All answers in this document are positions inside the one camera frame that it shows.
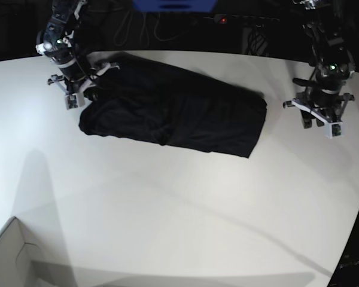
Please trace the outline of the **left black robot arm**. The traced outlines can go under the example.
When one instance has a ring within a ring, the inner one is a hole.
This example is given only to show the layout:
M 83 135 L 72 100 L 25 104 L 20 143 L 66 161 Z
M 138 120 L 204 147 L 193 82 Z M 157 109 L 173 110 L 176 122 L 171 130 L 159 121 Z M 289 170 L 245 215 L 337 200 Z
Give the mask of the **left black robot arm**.
M 294 1 L 306 10 L 305 33 L 312 40 L 314 70 L 309 79 L 293 78 L 293 83 L 304 90 L 284 108 L 299 109 L 304 129 L 310 129 L 315 120 L 324 127 L 328 138 L 343 135 L 342 117 L 345 108 L 355 98 L 341 94 L 346 82 L 355 72 L 355 63 L 342 32 L 342 1 Z

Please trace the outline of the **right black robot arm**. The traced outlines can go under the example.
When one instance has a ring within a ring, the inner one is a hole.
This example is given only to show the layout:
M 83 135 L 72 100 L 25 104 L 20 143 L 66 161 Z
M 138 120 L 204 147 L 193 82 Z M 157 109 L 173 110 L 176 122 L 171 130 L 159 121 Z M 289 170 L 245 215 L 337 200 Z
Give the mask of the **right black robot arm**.
M 50 19 L 36 38 L 36 52 L 49 58 L 62 73 L 52 75 L 47 84 L 57 85 L 68 98 L 83 95 L 88 88 L 105 90 L 100 77 L 112 68 L 119 68 L 109 62 L 92 66 L 87 61 L 88 53 L 79 51 L 75 32 L 87 5 L 87 1 L 52 1 Z

